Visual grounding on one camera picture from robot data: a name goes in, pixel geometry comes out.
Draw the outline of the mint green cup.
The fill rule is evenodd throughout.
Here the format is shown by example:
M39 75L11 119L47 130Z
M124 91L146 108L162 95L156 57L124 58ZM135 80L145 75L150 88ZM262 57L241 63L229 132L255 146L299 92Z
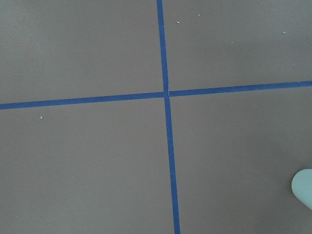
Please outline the mint green cup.
M312 209L312 170L297 172L291 183L294 196L310 210Z

